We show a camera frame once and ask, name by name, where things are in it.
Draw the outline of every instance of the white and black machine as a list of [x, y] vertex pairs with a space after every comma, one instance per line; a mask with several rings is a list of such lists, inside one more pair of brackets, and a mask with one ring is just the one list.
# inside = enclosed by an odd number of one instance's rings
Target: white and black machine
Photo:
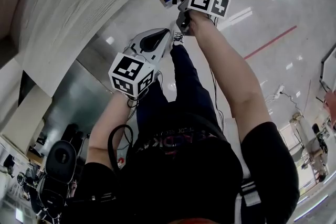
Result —
[[[230, 3], [230, 0], [180, 1], [178, 6], [180, 14], [176, 24], [185, 35], [190, 34], [188, 14], [190, 9], [224, 18]], [[166, 28], [152, 29], [138, 34], [123, 53], [117, 54], [109, 70], [113, 88], [136, 99], [154, 82], [158, 63], [171, 39], [171, 32]]]

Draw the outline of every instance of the red line on floor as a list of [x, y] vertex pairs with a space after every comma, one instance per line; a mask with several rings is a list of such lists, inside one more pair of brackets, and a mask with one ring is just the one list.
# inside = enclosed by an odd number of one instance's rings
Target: red line on floor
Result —
[[293, 31], [295, 28], [297, 28], [296, 25], [293, 26], [292, 28], [289, 28], [288, 30], [283, 32], [281, 35], [277, 36], [275, 39], [272, 39], [270, 42], [267, 42], [265, 45], [261, 46], [259, 49], [256, 49], [255, 51], [250, 53], [248, 56], [245, 56], [244, 59], [246, 60], [246, 59], [250, 58], [251, 56], [253, 56], [254, 54], [256, 54], [257, 52], [261, 51], [262, 49], [265, 49], [267, 46], [271, 45], [272, 43], [277, 41], [279, 38], [283, 37], [284, 35], [288, 34], [291, 31]]

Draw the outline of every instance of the shoe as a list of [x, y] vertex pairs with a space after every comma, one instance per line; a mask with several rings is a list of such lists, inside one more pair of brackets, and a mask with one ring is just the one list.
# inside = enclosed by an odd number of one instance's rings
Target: shoe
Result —
[[184, 35], [182, 34], [177, 24], [174, 24], [172, 32], [173, 32], [173, 39], [170, 44], [170, 50], [173, 49], [173, 46], [178, 46], [178, 45], [184, 46]]

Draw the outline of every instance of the jeans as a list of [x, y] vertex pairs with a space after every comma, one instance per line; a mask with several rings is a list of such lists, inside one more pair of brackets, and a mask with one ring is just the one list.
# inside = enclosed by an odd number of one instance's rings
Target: jeans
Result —
[[[174, 104], [177, 111], [184, 111], [202, 116], [215, 126], [218, 121], [209, 92], [199, 81], [197, 71], [191, 62], [188, 52], [182, 45], [173, 46], [170, 52], [175, 67], [177, 97]], [[159, 111], [168, 106], [158, 79], [149, 86], [148, 93], [139, 101], [137, 122], [139, 132]]]

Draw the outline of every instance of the power outlet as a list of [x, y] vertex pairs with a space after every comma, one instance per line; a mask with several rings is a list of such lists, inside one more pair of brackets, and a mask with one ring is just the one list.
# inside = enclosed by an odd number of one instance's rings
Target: power outlet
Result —
[[278, 99], [280, 97], [281, 92], [285, 89], [285, 85], [281, 84], [278, 90], [274, 94], [274, 99]]

